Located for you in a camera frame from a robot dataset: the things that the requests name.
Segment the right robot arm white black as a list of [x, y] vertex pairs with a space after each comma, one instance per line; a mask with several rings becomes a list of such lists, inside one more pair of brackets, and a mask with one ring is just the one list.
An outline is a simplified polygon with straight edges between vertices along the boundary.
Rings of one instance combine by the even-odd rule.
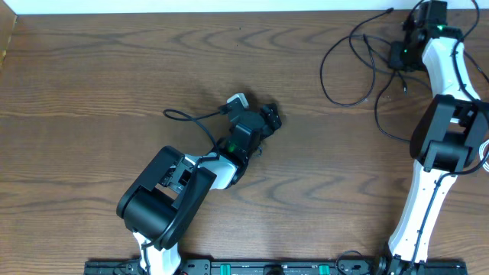
[[427, 270], [429, 239], [448, 191], [471, 163], [488, 132], [488, 103], [465, 65], [467, 34], [447, 22], [447, 2], [420, 1], [408, 14], [389, 66], [427, 72], [432, 101], [410, 138], [413, 178], [400, 221], [387, 242], [389, 274]]

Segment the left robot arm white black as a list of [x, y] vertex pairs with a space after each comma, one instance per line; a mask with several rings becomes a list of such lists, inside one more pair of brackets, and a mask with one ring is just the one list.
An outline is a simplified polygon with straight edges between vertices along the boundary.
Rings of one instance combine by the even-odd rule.
[[274, 103], [257, 112], [228, 103], [219, 112], [232, 124], [228, 137], [213, 139], [202, 156], [163, 147], [119, 200], [116, 213], [140, 248], [139, 274], [175, 273], [177, 243], [209, 191], [236, 184], [254, 154], [261, 154], [261, 142], [282, 125]]

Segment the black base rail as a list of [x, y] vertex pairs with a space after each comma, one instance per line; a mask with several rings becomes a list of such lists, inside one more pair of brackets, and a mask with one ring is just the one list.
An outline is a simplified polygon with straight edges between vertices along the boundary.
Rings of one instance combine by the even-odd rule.
[[[87, 261], [84, 275], [143, 274], [138, 260], [124, 262]], [[219, 262], [210, 260], [185, 260], [174, 272], [176, 275], [337, 275], [372, 274], [374, 271], [363, 260], [323, 262]]]

